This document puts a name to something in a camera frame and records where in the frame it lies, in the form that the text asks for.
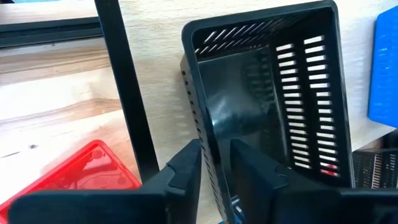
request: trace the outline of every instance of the black plastic basket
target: black plastic basket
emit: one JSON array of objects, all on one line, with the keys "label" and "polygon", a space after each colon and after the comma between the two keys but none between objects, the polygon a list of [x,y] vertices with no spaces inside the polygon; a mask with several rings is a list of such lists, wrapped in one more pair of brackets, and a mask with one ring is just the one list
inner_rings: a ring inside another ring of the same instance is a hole
[{"label": "black plastic basket", "polygon": [[215,199],[233,223],[229,142],[352,187],[337,7],[319,1],[192,21],[181,70]]},{"label": "black plastic basket", "polygon": [[398,149],[354,151],[355,185],[359,188],[398,187]]}]

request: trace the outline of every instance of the wooden surface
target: wooden surface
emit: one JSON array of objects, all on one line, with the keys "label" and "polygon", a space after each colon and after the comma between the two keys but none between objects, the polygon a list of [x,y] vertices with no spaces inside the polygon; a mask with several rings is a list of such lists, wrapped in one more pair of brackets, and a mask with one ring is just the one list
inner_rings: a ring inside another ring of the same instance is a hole
[{"label": "wooden surface", "polygon": [[[147,110],[159,164],[197,136],[180,75],[181,30],[189,21],[304,1],[120,0],[124,25]],[[398,0],[338,0],[352,148],[358,149],[392,131],[368,120],[368,90],[376,16]],[[207,180],[207,173],[202,178]],[[208,182],[202,184],[199,223],[218,216]]]},{"label": "wooden surface", "polygon": [[[161,167],[197,137],[179,69],[182,27],[194,19],[300,2],[303,1],[120,0]],[[0,24],[96,14],[91,1],[79,1],[78,7],[70,2],[59,4],[64,3],[0,5]],[[337,1],[353,149],[392,131],[369,121],[366,110],[373,22],[377,14],[396,4],[398,0]],[[0,152],[24,151],[20,153],[24,157],[1,159],[0,175],[5,175],[3,170],[12,170],[15,164],[26,167],[14,171],[16,175],[33,172],[35,168],[43,172],[49,168],[43,167],[43,161],[52,161],[94,138],[104,139],[137,175],[101,39],[0,51],[0,104]],[[19,184],[29,181],[20,180]],[[203,168],[198,223],[220,220]]]}]

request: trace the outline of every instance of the blue plastic container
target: blue plastic container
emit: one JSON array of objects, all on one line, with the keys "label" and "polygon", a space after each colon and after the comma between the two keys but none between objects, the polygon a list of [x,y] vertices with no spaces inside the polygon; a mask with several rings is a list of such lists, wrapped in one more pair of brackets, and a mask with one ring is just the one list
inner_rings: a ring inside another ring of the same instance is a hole
[{"label": "blue plastic container", "polygon": [[377,17],[368,114],[398,128],[398,6]]}]

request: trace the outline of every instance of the plastic crate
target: plastic crate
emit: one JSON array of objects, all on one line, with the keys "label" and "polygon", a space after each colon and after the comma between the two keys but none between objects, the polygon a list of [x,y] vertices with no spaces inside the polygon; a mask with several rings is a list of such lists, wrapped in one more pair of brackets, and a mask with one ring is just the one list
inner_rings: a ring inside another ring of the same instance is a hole
[{"label": "plastic crate", "polygon": [[398,149],[361,149],[353,159],[356,187],[398,187]]},{"label": "plastic crate", "polygon": [[368,116],[398,128],[398,6],[377,17]]},{"label": "plastic crate", "polygon": [[1,204],[0,223],[7,223],[7,211],[15,199],[37,190],[138,189],[140,186],[112,150],[103,141],[94,140]]},{"label": "plastic crate", "polygon": [[181,72],[224,220],[234,222],[231,139],[312,179],[353,186],[333,1],[192,21],[182,42]]}]

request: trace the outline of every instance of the red object inside basket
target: red object inside basket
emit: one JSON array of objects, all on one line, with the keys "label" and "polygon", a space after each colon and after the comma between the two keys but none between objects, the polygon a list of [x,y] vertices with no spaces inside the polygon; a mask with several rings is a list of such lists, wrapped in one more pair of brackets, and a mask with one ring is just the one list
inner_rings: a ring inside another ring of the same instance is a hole
[{"label": "red object inside basket", "polygon": [[37,190],[137,189],[140,185],[103,141],[94,140],[1,204],[0,223],[7,223],[7,211],[15,199]]}]

